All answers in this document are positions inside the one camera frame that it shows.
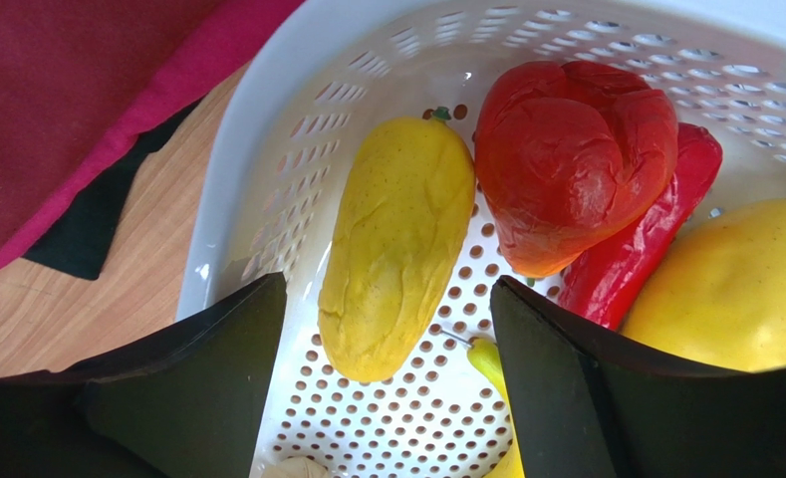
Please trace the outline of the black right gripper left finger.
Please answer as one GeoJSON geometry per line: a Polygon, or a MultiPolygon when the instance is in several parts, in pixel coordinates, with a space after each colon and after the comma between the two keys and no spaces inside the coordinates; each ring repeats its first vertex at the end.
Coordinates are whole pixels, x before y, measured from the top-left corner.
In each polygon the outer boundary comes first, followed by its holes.
{"type": "Polygon", "coordinates": [[[59,372],[0,378],[0,477],[245,477],[287,304],[282,274],[59,372]]]}

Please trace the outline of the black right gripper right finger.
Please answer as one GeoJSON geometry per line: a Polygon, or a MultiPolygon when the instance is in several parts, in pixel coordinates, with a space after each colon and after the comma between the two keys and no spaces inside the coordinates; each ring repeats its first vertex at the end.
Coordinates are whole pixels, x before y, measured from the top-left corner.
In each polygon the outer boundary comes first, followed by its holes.
{"type": "Polygon", "coordinates": [[[786,477],[786,368],[679,358],[516,279],[490,307],[530,477],[786,477]]]}

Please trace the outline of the red toy chili pepper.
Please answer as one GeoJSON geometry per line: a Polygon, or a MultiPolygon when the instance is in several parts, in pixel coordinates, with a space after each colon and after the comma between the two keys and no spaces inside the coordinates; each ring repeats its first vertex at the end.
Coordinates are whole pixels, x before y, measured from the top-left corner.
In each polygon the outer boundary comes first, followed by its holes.
{"type": "Polygon", "coordinates": [[[677,144],[671,181],[646,213],[570,266],[558,296],[562,308],[612,331],[620,327],[722,164],[722,146],[704,127],[680,123],[677,144]]]}

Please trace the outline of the yellow toy mango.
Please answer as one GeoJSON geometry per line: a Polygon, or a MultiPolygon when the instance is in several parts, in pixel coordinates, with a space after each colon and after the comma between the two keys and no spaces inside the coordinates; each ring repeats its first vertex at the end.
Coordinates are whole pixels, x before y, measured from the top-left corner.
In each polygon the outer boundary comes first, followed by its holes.
{"type": "Polygon", "coordinates": [[[382,381],[402,367],[460,254],[475,174],[450,118],[439,107],[428,119],[390,119],[358,149],[318,300],[322,346],[350,380],[382,381]]]}
{"type": "Polygon", "coordinates": [[[786,365],[786,199],[749,204],[675,241],[625,337],[716,366],[786,365]]]}

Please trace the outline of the red toy bell pepper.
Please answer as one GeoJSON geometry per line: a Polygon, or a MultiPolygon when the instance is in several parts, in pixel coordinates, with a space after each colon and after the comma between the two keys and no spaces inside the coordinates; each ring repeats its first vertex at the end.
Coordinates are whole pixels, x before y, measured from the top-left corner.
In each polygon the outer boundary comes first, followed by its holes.
{"type": "Polygon", "coordinates": [[[474,146],[507,262],[555,274],[642,216],[673,175],[677,131],[664,92],[608,65],[533,61],[502,74],[474,146]]]}

